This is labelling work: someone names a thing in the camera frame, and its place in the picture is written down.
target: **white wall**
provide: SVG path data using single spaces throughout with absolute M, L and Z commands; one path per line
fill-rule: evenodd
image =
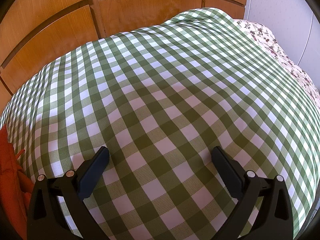
M 305 0 L 247 0 L 244 19 L 268 27 L 320 89 L 320 24 Z

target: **wooden headboard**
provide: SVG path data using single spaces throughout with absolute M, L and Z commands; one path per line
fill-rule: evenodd
M 0 113 L 28 79 L 78 46 L 216 7 L 244 17 L 246 0 L 15 0 L 0 23 Z

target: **orange fabric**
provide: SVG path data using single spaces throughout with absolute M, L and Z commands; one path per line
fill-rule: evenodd
M 0 205 L 24 240 L 27 240 L 26 211 L 32 190 L 33 183 L 16 161 L 13 144 L 8 142 L 7 126 L 4 125 L 0 130 Z

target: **gingham cloth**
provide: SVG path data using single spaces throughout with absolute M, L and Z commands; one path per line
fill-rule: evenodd
M 77 169 L 108 147 L 110 163 L 84 203 L 112 240 L 211 239 L 236 205 L 211 162 L 216 145 L 245 170 L 284 177 L 294 235 L 319 181 L 315 105 L 215 8 L 59 57 L 12 97 L 4 123 L 15 151 L 26 149 L 19 160 L 33 181 Z

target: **orange bag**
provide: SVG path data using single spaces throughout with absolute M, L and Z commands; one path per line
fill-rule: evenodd
M 4 125 L 0 130 L 0 205 L 13 228 L 27 240 L 27 210 L 33 183 L 16 161 L 22 152 L 24 150 L 15 157 Z

